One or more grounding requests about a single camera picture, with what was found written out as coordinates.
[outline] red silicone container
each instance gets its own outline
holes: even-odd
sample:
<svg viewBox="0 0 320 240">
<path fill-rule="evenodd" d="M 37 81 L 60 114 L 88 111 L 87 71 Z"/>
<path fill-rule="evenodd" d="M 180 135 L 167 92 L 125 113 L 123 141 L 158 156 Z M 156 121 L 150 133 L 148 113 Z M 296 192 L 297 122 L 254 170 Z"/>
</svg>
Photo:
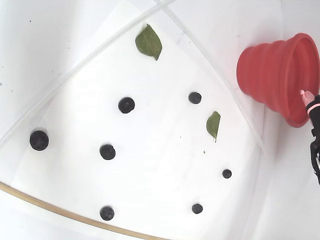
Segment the red silicone container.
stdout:
<svg viewBox="0 0 320 240">
<path fill-rule="evenodd" d="M 318 95 L 319 66 L 315 42 L 309 35 L 298 33 L 287 41 L 245 49 L 238 60 L 236 77 L 245 94 L 299 128 L 309 119 L 300 90 Z"/>
</svg>

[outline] green leaf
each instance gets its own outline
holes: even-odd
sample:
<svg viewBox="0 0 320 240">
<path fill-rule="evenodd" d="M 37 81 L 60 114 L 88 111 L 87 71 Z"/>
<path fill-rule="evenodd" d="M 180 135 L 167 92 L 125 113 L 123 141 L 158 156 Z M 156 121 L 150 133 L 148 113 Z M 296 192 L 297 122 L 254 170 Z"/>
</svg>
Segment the green leaf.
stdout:
<svg viewBox="0 0 320 240">
<path fill-rule="evenodd" d="M 218 134 L 220 118 L 221 118 L 220 114 L 214 111 L 206 121 L 206 130 L 212 137 L 214 137 L 216 142 L 217 142 L 217 134 Z"/>
<path fill-rule="evenodd" d="M 140 53 L 154 57 L 156 61 L 158 60 L 162 50 L 162 44 L 158 35 L 149 24 L 147 24 L 146 28 L 135 38 L 135 45 Z"/>
</svg>

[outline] white tent wall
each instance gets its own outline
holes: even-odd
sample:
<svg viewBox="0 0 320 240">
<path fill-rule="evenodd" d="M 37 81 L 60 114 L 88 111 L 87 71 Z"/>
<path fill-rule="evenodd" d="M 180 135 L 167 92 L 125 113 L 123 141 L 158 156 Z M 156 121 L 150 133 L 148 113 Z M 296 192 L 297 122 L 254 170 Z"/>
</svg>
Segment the white tent wall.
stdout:
<svg viewBox="0 0 320 240">
<path fill-rule="evenodd" d="M 320 49 L 320 2 L 316 0 L 282 0 L 283 38 L 295 33 L 312 36 Z M 302 240 L 319 239 L 320 187 L 310 159 L 314 141 L 309 121 L 292 128 L 280 118 L 277 147 L 274 152 L 271 181 L 255 234 L 247 239 Z"/>
</svg>

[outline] blueberry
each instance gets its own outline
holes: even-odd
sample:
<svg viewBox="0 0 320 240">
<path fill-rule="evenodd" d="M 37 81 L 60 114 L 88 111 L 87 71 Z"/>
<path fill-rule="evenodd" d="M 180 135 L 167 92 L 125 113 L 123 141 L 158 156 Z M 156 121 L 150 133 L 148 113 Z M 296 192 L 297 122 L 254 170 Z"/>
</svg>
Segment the blueberry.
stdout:
<svg viewBox="0 0 320 240">
<path fill-rule="evenodd" d="M 200 205 L 200 204 L 195 204 L 195 205 L 193 205 L 192 206 L 192 212 L 194 213 L 194 214 L 199 214 L 199 213 L 201 213 L 202 211 L 203 211 L 203 207 Z"/>
<path fill-rule="evenodd" d="M 30 136 L 30 145 L 34 150 L 45 150 L 49 145 L 48 135 L 40 130 L 34 131 Z"/>
<path fill-rule="evenodd" d="M 115 211 L 110 206 L 104 206 L 100 210 L 100 216 L 105 221 L 110 221 L 115 216 Z"/>
<path fill-rule="evenodd" d="M 222 176 L 223 176 L 225 179 L 231 178 L 231 175 L 232 175 L 232 172 L 231 172 L 229 169 L 225 169 L 225 170 L 223 170 L 223 172 L 222 172 Z"/>
<path fill-rule="evenodd" d="M 123 114 L 130 113 L 133 109 L 135 109 L 135 106 L 135 101 L 130 97 L 122 98 L 118 104 L 118 108 Z"/>
<path fill-rule="evenodd" d="M 194 91 L 194 92 L 191 92 L 189 94 L 189 101 L 193 104 L 198 104 L 201 102 L 201 95 L 200 93 Z"/>
<path fill-rule="evenodd" d="M 100 147 L 101 157 L 105 160 L 111 160 L 116 156 L 116 150 L 110 144 L 105 144 Z"/>
</svg>

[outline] curved edge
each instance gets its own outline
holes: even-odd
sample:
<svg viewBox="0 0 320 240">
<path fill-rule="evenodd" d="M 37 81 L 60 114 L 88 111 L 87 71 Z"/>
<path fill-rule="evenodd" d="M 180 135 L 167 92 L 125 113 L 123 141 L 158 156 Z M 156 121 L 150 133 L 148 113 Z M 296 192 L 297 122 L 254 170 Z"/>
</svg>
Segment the curved edge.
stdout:
<svg viewBox="0 0 320 240">
<path fill-rule="evenodd" d="M 151 235 L 147 235 L 147 234 L 144 234 L 144 233 L 127 230 L 127 229 L 120 228 L 120 227 L 117 227 L 117 226 L 112 226 L 112 225 L 109 225 L 109 224 L 106 224 L 106 223 L 103 223 L 103 222 L 100 222 L 100 221 L 96 221 L 96 220 L 87 218 L 85 216 L 78 215 L 76 213 L 67 211 L 67 210 L 65 210 L 63 208 L 60 208 L 60 207 L 55 206 L 53 204 L 50 204 L 50 203 L 48 203 L 46 201 L 42 201 L 42 200 L 40 200 L 38 198 L 30 196 L 30 195 L 28 195 L 28 194 L 26 194 L 24 192 L 21 192 L 21 191 L 15 189 L 15 188 L 13 188 L 13 187 L 11 187 L 9 185 L 4 184 L 3 182 L 0 182 L 0 190 L 5 192 L 5 193 L 7 193 L 7 194 L 10 194 L 10 195 L 18 198 L 18 199 L 21 199 L 21 200 L 23 200 L 23 201 L 25 201 L 25 202 L 27 202 L 29 204 L 35 205 L 35 206 L 37 206 L 39 208 L 42 208 L 42 209 L 47 210 L 49 212 L 52 212 L 54 214 L 58 214 L 60 216 L 63 216 L 63 217 L 68 218 L 68 219 L 75 220 L 75 221 L 80 222 L 80 223 L 91 225 L 91 226 L 96 227 L 96 228 L 108 230 L 108 231 L 111 231 L 111 232 L 114 232 L 114 233 L 123 234 L 123 235 L 131 236 L 131 237 L 135 237 L 135 238 L 139 238 L 139 239 L 166 240 L 165 238 L 151 236 Z"/>
<path fill-rule="evenodd" d="M 290 116 L 289 102 L 288 102 L 288 77 L 289 77 L 289 73 L 288 72 L 289 72 L 289 69 L 290 69 L 291 58 L 292 58 L 292 56 L 294 54 L 294 51 L 296 50 L 297 45 L 303 39 L 309 40 L 310 44 L 313 46 L 314 52 L 317 55 L 317 65 L 320 66 L 320 58 L 319 58 L 319 54 L 318 54 L 318 48 L 317 48 L 317 45 L 316 45 L 315 41 L 312 39 L 312 37 L 310 35 L 308 35 L 306 33 L 303 33 L 303 32 L 300 32 L 300 33 L 297 33 L 295 36 L 293 36 L 292 38 L 288 39 L 285 42 L 288 45 L 288 48 L 289 48 L 288 53 L 284 58 L 284 62 L 286 63 L 285 64 L 285 68 L 283 69 L 283 71 L 281 73 L 285 77 L 285 80 L 284 80 L 284 98 L 283 98 L 283 100 L 285 101 L 285 106 L 286 106 L 286 109 L 285 109 L 285 114 L 286 114 L 285 120 L 290 126 L 292 126 L 294 128 L 302 127 L 309 120 L 309 117 L 306 116 L 304 121 L 294 122 L 291 119 L 291 116 Z M 317 89 L 319 89 L 319 87 L 320 87 L 320 82 L 318 81 Z"/>
<path fill-rule="evenodd" d="M 248 74 L 247 71 L 243 71 L 243 69 L 246 69 L 246 66 L 248 65 L 248 56 L 251 55 L 252 49 L 253 47 L 250 46 L 243 50 L 236 63 L 236 82 L 238 83 L 241 91 L 246 95 L 250 95 L 250 91 L 248 90 L 247 84 L 244 84 L 244 82 L 248 80 Z"/>
</svg>

